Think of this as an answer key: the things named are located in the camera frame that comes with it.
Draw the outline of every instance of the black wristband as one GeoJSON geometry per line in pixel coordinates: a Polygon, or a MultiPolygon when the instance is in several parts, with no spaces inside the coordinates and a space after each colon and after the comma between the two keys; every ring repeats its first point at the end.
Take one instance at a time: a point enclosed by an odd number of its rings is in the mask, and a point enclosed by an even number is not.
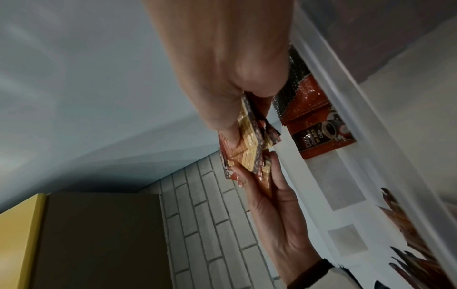
{"type": "Polygon", "coordinates": [[[287,286],[287,289],[309,288],[324,277],[331,268],[333,268],[333,265],[326,259],[322,259],[298,276],[295,281],[287,286]]]}

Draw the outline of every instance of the person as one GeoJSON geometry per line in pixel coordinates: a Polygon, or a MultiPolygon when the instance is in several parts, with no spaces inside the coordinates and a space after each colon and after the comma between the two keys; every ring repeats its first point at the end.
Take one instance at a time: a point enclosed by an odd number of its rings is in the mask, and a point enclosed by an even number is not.
{"type": "MultiPolygon", "coordinates": [[[[267,114],[288,78],[293,0],[143,0],[178,82],[207,125],[235,147],[244,91],[267,114]]],[[[343,270],[312,246],[295,192],[272,153],[274,200],[251,173],[234,167],[247,192],[259,238],[290,289],[354,289],[343,270]]]]}

